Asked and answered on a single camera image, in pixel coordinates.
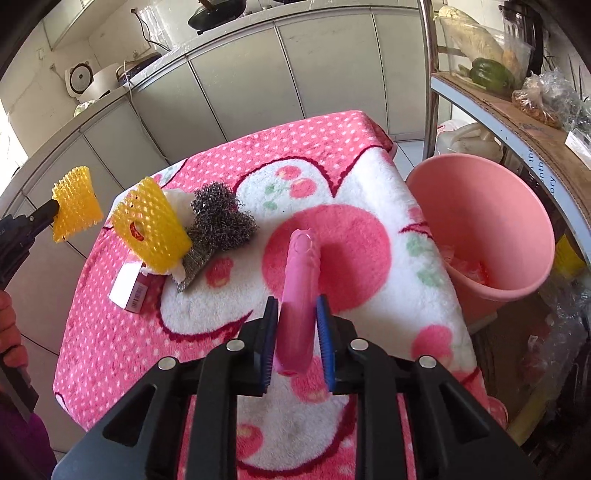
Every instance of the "yellow foam net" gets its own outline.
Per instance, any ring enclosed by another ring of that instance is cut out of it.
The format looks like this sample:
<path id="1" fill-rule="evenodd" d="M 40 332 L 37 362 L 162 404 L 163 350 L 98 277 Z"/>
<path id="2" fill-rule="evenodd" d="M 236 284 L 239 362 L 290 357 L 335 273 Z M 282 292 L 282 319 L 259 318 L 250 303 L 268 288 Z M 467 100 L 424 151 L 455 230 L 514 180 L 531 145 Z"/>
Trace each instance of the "yellow foam net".
<path id="1" fill-rule="evenodd" d="M 152 177 L 128 193 L 111 221 L 127 246 L 157 274 L 169 272 L 191 248 L 189 236 Z"/>
<path id="2" fill-rule="evenodd" d="M 103 218 L 95 197 L 88 167 L 76 167 L 53 187 L 52 198 L 60 204 L 53 219 L 53 241 L 68 240 L 71 235 L 96 225 Z"/>

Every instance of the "pink blanket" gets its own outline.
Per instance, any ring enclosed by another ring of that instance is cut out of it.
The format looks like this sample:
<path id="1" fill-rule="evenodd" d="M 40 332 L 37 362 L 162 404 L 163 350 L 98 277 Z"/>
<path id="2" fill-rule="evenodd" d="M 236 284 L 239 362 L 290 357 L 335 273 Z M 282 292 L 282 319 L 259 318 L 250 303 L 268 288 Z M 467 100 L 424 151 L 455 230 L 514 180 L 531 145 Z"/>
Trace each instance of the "pink blanket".
<path id="1" fill-rule="evenodd" d="M 154 277 L 138 316 L 108 300 L 128 251 L 103 229 L 60 352 L 54 390 L 64 408 L 89 429 L 161 357 L 200 358 L 236 336 L 262 314 L 267 295 L 281 298 L 289 235 L 312 227 L 322 246 L 320 288 L 333 311 L 390 354 L 437 357 L 502 419 L 428 226 L 392 163 L 395 152 L 379 127 L 351 111 L 248 135 L 157 175 L 166 188 L 187 192 L 225 181 L 259 231 L 247 247 L 214 257 L 185 293 Z M 326 391 L 318 356 L 305 377 L 274 374 L 263 399 L 239 399 L 238 421 L 240 479 L 354 477 L 355 402 Z"/>

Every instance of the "clear plastic container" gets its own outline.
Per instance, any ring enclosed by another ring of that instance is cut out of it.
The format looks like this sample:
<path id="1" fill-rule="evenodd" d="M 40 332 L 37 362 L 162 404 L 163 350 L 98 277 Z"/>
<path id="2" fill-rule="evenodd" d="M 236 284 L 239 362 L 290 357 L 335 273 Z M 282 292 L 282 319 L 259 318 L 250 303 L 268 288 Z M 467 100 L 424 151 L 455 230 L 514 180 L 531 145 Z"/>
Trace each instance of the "clear plastic container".
<path id="1" fill-rule="evenodd" d="M 439 21 L 454 76 L 505 99 L 522 87 L 533 50 L 530 45 L 475 22 L 448 17 L 439 17 Z M 478 60 L 480 66 L 472 72 L 477 59 L 486 62 Z"/>

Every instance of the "pink trash can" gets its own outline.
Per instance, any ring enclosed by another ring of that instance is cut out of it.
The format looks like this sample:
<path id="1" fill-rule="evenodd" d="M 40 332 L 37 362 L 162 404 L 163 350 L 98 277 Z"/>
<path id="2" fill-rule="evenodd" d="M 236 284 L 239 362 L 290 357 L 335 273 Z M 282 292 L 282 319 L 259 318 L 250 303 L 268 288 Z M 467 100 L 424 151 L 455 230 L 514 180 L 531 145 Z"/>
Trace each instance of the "pink trash can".
<path id="1" fill-rule="evenodd" d="M 485 158 L 446 154 L 420 163 L 406 181 L 438 248 L 482 262 L 489 286 L 446 265 L 467 324 L 521 299 L 546 280 L 554 233 L 534 192 L 513 172 Z"/>

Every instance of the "finger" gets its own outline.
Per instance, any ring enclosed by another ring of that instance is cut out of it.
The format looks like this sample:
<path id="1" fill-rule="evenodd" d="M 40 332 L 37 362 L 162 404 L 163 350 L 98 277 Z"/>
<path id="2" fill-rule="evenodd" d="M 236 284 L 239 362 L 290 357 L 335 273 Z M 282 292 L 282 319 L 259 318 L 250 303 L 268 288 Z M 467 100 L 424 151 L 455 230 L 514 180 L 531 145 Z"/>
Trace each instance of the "finger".
<path id="1" fill-rule="evenodd" d="M 12 305 L 11 296 L 3 290 L 0 290 L 0 310 L 7 309 Z"/>
<path id="2" fill-rule="evenodd" d="M 27 367 L 29 364 L 29 355 L 24 345 L 19 345 L 4 355 L 4 363 L 7 367 L 18 368 Z"/>
<path id="3" fill-rule="evenodd" d="M 12 307 L 0 310 L 0 336 L 4 330 L 9 329 L 17 322 L 17 314 Z"/>
<path id="4" fill-rule="evenodd" d="M 12 325 L 0 332 L 0 353 L 4 353 L 12 346 L 21 344 L 21 332 L 16 325 Z"/>

